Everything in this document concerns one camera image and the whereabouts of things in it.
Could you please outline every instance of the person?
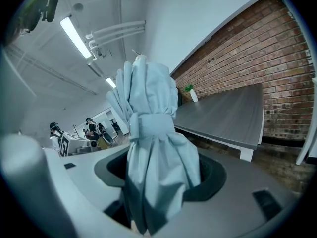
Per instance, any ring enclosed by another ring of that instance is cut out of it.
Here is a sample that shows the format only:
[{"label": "person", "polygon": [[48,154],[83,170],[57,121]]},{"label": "person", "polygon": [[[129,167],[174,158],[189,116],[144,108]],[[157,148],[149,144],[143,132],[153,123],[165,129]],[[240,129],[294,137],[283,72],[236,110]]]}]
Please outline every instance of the person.
[{"label": "person", "polygon": [[91,137],[91,140],[96,140],[101,149],[105,150],[109,148],[107,142],[103,139],[98,125],[89,117],[86,118],[86,125],[88,125],[89,131],[86,135]]},{"label": "person", "polygon": [[51,122],[50,130],[53,149],[56,150],[58,154],[60,154],[60,141],[63,135],[63,131],[60,130],[60,128],[58,127],[58,123],[56,122]]},{"label": "person", "polygon": [[83,129],[83,132],[85,134],[85,137],[88,139],[88,140],[91,140],[91,136],[87,135],[88,131],[86,129]]}]

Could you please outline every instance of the potted plant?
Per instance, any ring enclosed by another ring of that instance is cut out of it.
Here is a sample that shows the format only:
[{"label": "potted plant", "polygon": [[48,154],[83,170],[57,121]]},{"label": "potted plant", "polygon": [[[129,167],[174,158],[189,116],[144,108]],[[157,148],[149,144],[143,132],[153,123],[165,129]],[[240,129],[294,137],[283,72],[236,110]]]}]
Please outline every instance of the potted plant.
[{"label": "potted plant", "polygon": [[187,85],[185,87],[185,92],[190,92],[190,96],[192,96],[193,101],[194,102],[198,102],[198,98],[197,98],[197,95],[196,95],[196,93],[194,91],[193,85]]}]

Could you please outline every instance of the white bottle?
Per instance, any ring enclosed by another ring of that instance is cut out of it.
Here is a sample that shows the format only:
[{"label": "white bottle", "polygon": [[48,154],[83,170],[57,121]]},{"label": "white bottle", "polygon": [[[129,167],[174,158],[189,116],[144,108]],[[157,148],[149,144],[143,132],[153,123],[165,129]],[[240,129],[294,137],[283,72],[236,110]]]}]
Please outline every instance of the white bottle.
[{"label": "white bottle", "polygon": [[198,98],[197,98],[197,95],[196,95],[194,89],[190,90],[190,96],[192,96],[192,99],[194,102],[198,102]]}]

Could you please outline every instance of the white ceiling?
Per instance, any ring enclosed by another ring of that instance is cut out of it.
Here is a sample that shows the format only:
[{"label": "white ceiling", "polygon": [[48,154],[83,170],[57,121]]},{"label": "white ceiling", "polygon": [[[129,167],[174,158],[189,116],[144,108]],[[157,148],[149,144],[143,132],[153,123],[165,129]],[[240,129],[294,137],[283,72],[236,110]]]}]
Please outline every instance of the white ceiling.
[{"label": "white ceiling", "polygon": [[[83,11],[72,8],[76,3],[84,5]],[[57,114],[86,98],[111,90],[104,78],[97,77],[89,69],[86,59],[60,26],[59,22],[69,15],[88,46],[85,35],[92,31],[144,20],[144,0],[59,0],[52,23],[39,21],[33,32],[18,38],[7,48],[18,72],[38,97],[37,111],[45,109]],[[110,50],[108,54],[111,56],[98,58],[96,63],[105,77],[115,76],[126,60],[134,60],[132,49],[139,50],[141,35],[117,40],[104,47]],[[40,123],[47,130],[50,122],[46,118]],[[34,131],[25,133],[38,133],[36,126],[30,130]]]}]

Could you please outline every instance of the red brick wall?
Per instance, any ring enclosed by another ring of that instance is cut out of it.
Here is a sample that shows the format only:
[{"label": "red brick wall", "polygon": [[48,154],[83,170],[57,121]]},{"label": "red brick wall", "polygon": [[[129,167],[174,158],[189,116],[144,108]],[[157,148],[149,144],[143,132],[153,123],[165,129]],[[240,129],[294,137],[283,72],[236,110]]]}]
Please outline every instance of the red brick wall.
[{"label": "red brick wall", "polygon": [[281,0],[260,0],[216,32],[172,75],[198,97],[251,84],[264,89],[264,136],[304,139],[314,69],[297,22]]}]

